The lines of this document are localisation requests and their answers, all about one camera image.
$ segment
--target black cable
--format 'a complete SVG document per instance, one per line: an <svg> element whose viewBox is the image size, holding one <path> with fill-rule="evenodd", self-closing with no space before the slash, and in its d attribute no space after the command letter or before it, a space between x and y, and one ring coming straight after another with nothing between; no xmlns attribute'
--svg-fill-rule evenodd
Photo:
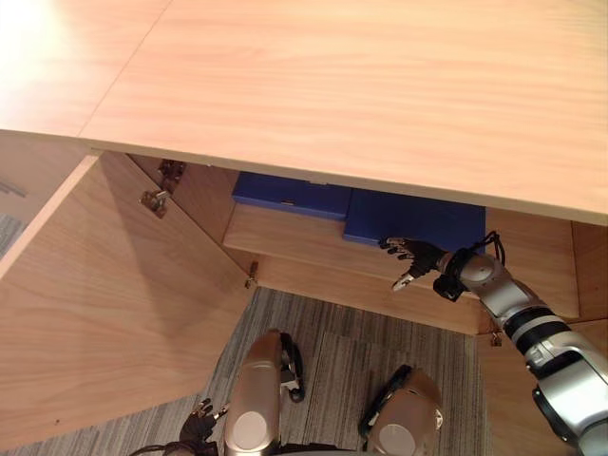
<svg viewBox="0 0 608 456"><path fill-rule="evenodd" d="M129 454L129 456L138 456L144 453L151 453L152 451L164 451L164 449L165 445L148 445L132 452L131 454Z"/></svg>
<svg viewBox="0 0 608 456"><path fill-rule="evenodd" d="M175 449L187 449L192 452L192 454L197 454L191 445L186 444L185 442L170 442L167 445L148 445L144 446L137 451L129 454L129 456L139 456L144 453L151 453L153 451L167 451L167 450L175 450Z"/></svg>
<svg viewBox="0 0 608 456"><path fill-rule="evenodd" d="M506 253L504 252L501 235L499 235L496 231L490 231L482 240L475 242L472 246L470 246L469 250L477 250L480 247L485 247L489 244L494 244L494 254L504 266L506 263Z"/></svg>

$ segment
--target floor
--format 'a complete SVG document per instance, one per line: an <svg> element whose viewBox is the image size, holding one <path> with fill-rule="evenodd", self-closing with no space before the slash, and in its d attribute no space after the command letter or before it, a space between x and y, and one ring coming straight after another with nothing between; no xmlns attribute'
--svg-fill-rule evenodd
<svg viewBox="0 0 608 456"><path fill-rule="evenodd" d="M0 214L0 258L9 250L21 233L26 224L8 214Z"/></svg>
<svg viewBox="0 0 608 456"><path fill-rule="evenodd" d="M473 337L259 289L201 394L0 455L123 456L144 445L175 440L201 397L211 397L217 408L227 402L243 356L270 328L290 333L299 345L308 391L300 404L285 402L283 443L360 448L356 425L366 404L405 363L424 369L444 396L445 421L435 455L491 454ZM217 426L218 442L220 434Z"/></svg>

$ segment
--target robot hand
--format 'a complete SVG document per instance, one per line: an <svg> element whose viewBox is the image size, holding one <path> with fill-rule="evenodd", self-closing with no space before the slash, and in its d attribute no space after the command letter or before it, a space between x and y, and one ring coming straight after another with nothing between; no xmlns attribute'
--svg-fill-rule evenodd
<svg viewBox="0 0 608 456"><path fill-rule="evenodd" d="M496 257L476 252L492 243ZM497 233L454 253L394 237L381 247L402 254L400 259L413 258L393 290L436 269L441 275L433 290L442 297L455 301L463 291L478 296L537 378L534 402L555 433L585 456L608 455L608 360L511 276Z"/></svg>
<svg viewBox="0 0 608 456"><path fill-rule="evenodd" d="M439 260L447 253L428 242L406 237L387 237L380 241L380 247L388 249L389 255L399 254L398 259L412 260L409 269L392 285L395 292L407 287L416 278L429 271L437 270Z"/></svg>
<svg viewBox="0 0 608 456"><path fill-rule="evenodd" d="M198 403L188 415L180 431L180 440L166 445L144 446L129 456L163 451L163 456L218 456L218 446L215 442L207 442L218 419L225 415L228 406L212 413L211 399L207 398Z"/></svg>

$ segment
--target striped carpet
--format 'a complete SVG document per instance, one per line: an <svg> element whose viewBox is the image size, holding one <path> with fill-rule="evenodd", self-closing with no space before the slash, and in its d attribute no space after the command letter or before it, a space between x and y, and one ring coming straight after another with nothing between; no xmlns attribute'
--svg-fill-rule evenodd
<svg viewBox="0 0 608 456"><path fill-rule="evenodd" d="M0 214L0 258L4 256L25 229L26 224L21 220L8 214Z"/></svg>
<svg viewBox="0 0 608 456"><path fill-rule="evenodd" d="M200 395L0 454L123 456L143 445L175 440L201 397L211 397L216 407L227 402L248 348L270 328L294 337L307 382L304 402L284 402L283 443L360 448L356 425L366 404L405 363L422 368L444 396L445 421L434 454L490 454L473 337L268 289L257 291ZM214 437L220 442L221 426Z"/></svg>

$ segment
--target door hinge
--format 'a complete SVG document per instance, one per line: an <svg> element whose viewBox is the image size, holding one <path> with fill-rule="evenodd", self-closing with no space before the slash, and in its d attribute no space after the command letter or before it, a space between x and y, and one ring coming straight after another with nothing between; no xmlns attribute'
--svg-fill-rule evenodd
<svg viewBox="0 0 608 456"><path fill-rule="evenodd" d="M162 175L161 190L143 192L140 203L147 207L159 219L167 213L165 201L173 195L180 183L186 163L183 161L163 160L157 170Z"/></svg>
<svg viewBox="0 0 608 456"><path fill-rule="evenodd" d="M245 280L245 288L248 290L252 285L257 285L257 266L257 261L254 261L249 267L249 277L247 277L247 280Z"/></svg>
<svg viewBox="0 0 608 456"><path fill-rule="evenodd" d="M501 329L499 326L492 320L492 338L490 340L490 345L492 347L502 347L503 346L503 338L501 337Z"/></svg>

